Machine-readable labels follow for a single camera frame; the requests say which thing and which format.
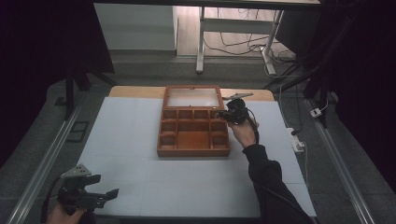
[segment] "metal frame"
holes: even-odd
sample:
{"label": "metal frame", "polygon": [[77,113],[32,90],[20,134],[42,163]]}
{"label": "metal frame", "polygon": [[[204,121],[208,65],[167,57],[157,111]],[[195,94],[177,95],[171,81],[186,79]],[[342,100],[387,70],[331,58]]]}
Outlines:
{"label": "metal frame", "polygon": [[27,215],[30,212],[30,209],[32,208],[33,203],[35,202],[35,198],[41,190],[47,178],[47,175],[52,168],[53,163],[55,162],[59,152],[61,151],[62,146],[64,145],[64,141],[78,116],[78,113],[81,109],[82,103],[86,95],[87,92],[85,91],[78,95],[75,110],[70,115],[69,120],[66,120],[64,122],[52,144],[49,146],[49,149],[47,150],[43,159],[38,164],[35,173],[33,174],[22,196],[18,200],[17,205],[14,207],[14,210],[9,216],[7,224],[23,223],[23,221],[26,219]]}
{"label": "metal frame", "polygon": [[205,7],[200,7],[200,33],[199,45],[197,52],[196,73],[202,74],[204,72],[204,32],[223,32],[223,33],[238,33],[238,34],[258,34],[269,35],[265,50],[262,50],[262,57],[265,61],[270,75],[275,74],[274,66],[269,57],[269,49],[275,37],[277,26],[279,25],[280,15],[272,21],[245,21],[245,20],[230,20],[230,19],[213,19],[205,18]]}
{"label": "metal frame", "polygon": [[[308,101],[305,100],[305,105],[308,111],[315,109],[312,105],[314,103],[311,102],[312,100]],[[340,179],[346,189],[346,193],[349,195],[349,198],[355,207],[356,214],[358,215],[361,223],[364,224],[374,224],[373,215],[370,212],[367,203],[364,201],[361,191],[359,190],[358,186],[355,184],[351,174],[349,173],[346,163],[344,162],[337,146],[335,145],[334,141],[332,140],[332,136],[330,135],[329,131],[323,128],[321,122],[318,119],[315,119],[315,125],[317,127],[318,133],[329,153],[330,158],[332,159],[332,163],[334,165],[335,170],[337,171]]]}
{"label": "metal frame", "polygon": [[104,4],[130,4],[151,6],[183,6],[183,7],[233,7],[233,8],[256,8],[272,10],[298,10],[298,11],[341,11],[354,10],[361,5],[362,0],[351,0],[346,4],[337,6],[325,6],[322,4],[308,4],[294,2],[253,1],[253,0],[93,0],[94,3]]}

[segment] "person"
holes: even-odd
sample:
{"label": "person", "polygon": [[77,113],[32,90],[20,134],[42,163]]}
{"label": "person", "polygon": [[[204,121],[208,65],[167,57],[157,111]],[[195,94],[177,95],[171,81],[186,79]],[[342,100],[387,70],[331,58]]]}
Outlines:
{"label": "person", "polygon": [[248,175],[260,204],[261,223],[312,223],[283,183],[279,162],[268,160],[265,146],[256,143],[255,133],[248,120],[240,124],[228,122],[228,126],[247,156]]}

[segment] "white wall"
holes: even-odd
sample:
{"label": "white wall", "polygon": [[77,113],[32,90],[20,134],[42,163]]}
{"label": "white wall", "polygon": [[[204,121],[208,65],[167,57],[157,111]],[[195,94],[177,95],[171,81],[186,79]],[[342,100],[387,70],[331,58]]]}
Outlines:
{"label": "white wall", "polygon": [[108,49],[176,49],[174,7],[94,5]]}

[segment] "wooden compartment tray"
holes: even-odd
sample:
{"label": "wooden compartment tray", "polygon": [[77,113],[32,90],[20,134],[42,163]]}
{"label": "wooden compartment tray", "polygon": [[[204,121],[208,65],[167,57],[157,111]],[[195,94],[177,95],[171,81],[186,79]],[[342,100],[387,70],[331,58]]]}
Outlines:
{"label": "wooden compartment tray", "polygon": [[215,119],[224,105],[218,86],[167,86],[163,98],[159,157],[226,157],[227,123]]}

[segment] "cable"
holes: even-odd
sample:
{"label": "cable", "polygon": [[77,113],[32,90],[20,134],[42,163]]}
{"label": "cable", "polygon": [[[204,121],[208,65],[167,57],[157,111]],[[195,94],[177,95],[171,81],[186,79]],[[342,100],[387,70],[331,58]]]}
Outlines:
{"label": "cable", "polygon": [[292,51],[290,49],[281,50],[280,52],[277,53],[276,59],[280,60],[283,63],[294,63],[297,61],[295,59],[295,55],[294,55],[294,57],[280,57],[280,54],[284,53],[284,52],[292,52]]}
{"label": "cable", "polygon": [[329,97],[326,98],[326,105],[320,109],[320,111],[326,109],[327,105],[329,104]]}
{"label": "cable", "polygon": [[242,11],[242,12],[241,12],[241,8],[238,8],[238,12],[239,12],[239,14],[242,14],[242,13],[247,12],[247,15],[246,15],[245,18],[244,18],[244,20],[245,20],[245,19],[248,18],[248,14],[250,13],[250,9],[248,8],[248,9],[245,9],[245,11]]}
{"label": "cable", "polygon": [[262,53],[261,48],[265,48],[265,45],[261,45],[261,44],[249,45],[248,48],[249,48],[250,50],[252,50],[253,52]]}
{"label": "cable", "polygon": [[61,179],[61,176],[58,175],[53,181],[52,184],[49,187],[49,191],[47,192],[47,198],[46,200],[44,200],[43,205],[41,206],[41,223],[46,223],[47,222],[47,213],[49,211],[49,203],[50,203],[50,198],[51,193],[53,188],[55,187],[56,183],[58,183],[58,181]]}
{"label": "cable", "polygon": [[306,142],[304,142],[305,145],[305,184],[306,188],[309,188],[309,182],[308,182],[308,145]]}
{"label": "cable", "polygon": [[268,72],[265,70],[264,67],[264,71],[267,74],[267,76],[269,77],[273,77],[276,78],[275,80],[271,81],[270,83],[268,83],[267,85],[265,85],[262,89],[263,90],[269,90],[271,88],[272,85],[274,85],[277,82],[282,81],[283,79],[285,79],[286,77],[291,77],[289,76],[289,74],[291,74],[292,72],[294,72],[297,68],[299,68],[300,65],[298,63],[294,63],[292,64],[288,69],[286,69],[285,72],[283,72],[279,77],[273,77],[273,76],[269,76]]}
{"label": "cable", "polygon": [[227,51],[227,50],[224,50],[224,49],[215,49],[215,48],[211,48],[211,47],[209,47],[207,44],[206,44],[206,41],[205,41],[205,39],[204,39],[204,43],[205,43],[205,45],[209,48],[209,49],[213,49],[213,50],[218,50],[218,51],[222,51],[222,52],[224,52],[224,53],[228,53],[228,54],[232,54],[232,55],[243,55],[243,54],[248,54],[248,53],[250,53],[250,52],[252,52],[253,51],[253,49],[250,49],[249,51],[246,51],[246,52],[242,52],[242,53],[232,53],[232,52],[230,52],[230,51]]}
{"label": "cable", "polygon": [[301,108],[300,102],[298,101],[298,84],[296,85],[296,103],[297,103],[297,111],[298,111],[298,120],[300,121],[300,129],[295,132],[300,133],[303,130],[303,122],[301,121]]}
{"label": "cable", "polygon": [[295,58],[288,58],[288,57],[286,57],[285,59],[287,59],[287,60],[285,60],[285,59],[283,59],[283,58],[281,58],[281,57],[279,56],[279,54],[280,54],[281,52],[291,51],[291,50],[289,50],[289,49],[280,51],[280,52],[277,54],[277,57],[275,56],[274,51],[273,51],[272,49],[270,49],[270,50],[271,50],[271,54],[272,54],[272,56],[270,56],[270,58],[271,58],[272,60],[274,60],[276,63],[281,63],[281,64],[282,64],[282,63],[295,63],[295,62],[297,62],[297,60],[296,60]]}
{"label": "cable", "polygon": [[285,122],[285,125],[287,128],[289,128],[288,121],[285,119],[285,115],[283,114],[283,108],[282,108],[282,85],[280,85],[279,88],[279,108],[280,108],[280,114],[282,115],[283,121]]}
{"label": "cable", "polygon": [[[257,9],[257,13],[256,13],[256,18],[255,18],[255,20],[257,20],[258,15],[259,15],[259,9]],[[218,7],[218,18],[221,18],[220,7]],[[223,39],[223,36],[222,36],[222,32],[220,32],[220,38],[221,38],[222,44],[223,44],[224,46],[228,46],[228,47],[229,47],[229,46],[242,45],[242,44],[246,44],[246,43],[247,43],[247,46],[250,47],[249,43],[250,43],[251,41],[257,41],[257,40],[261,40],[261,39],[264,39],[264,38],[268,38],[268,36],[264,36],[264,37],[260,37],[260,38],[256,38],[256,39],[251,39],[251,37],[252,37],[252,34],[250,34],[250,38],[249,38],[249,40],[247,40],[247,41],[239,42],[239,43],[234,43],[234,44],[226,44],[226,43],[224,42],[224,39]]]}
{"label": "cable", "polygon": [[258,145],[260,143],[260,134],[259,134],[259,131],[257,130],[258,127],[257,127],[256,117],[254,116],[254,114],[251,110],[248,109],[247,111],[251,113],[251,115],[253,116],[253,119],[254,119],[254,122],[253,122],[253,120],[247,114],[247,121],[250,123],[250,126],[253,129],[254,135],[256,137],[256,145]]}
{"label": "cable", "polygon": [[314,57],[315,55],[319,54],[319,50],[321,50],[323,47],[325,47],[329,42],[336,36],[337,30],[339,29],[338,26],[334,26],[334,28],[330,31],[330,33],[327,35],[327,37],[321,41],[319,45],[317,45],[314,49],[312,49],[309,53],[305,54],[304,56],[297,57],[296,60],[299,63],[306,63],[306,61],[311,60],[311,57]]}
{"label": "cable", "polygon": [[330,18],[327,20],[326,26],[331,25],[331,22],[332,22],[332,20],[334,19],[334,15],[335,15],[335,13],[337,12],[338,5],[339,5],[339,0],[335,0],[335,8],[334,8],[334,11],[332,12],[332,15],[330,16]]}

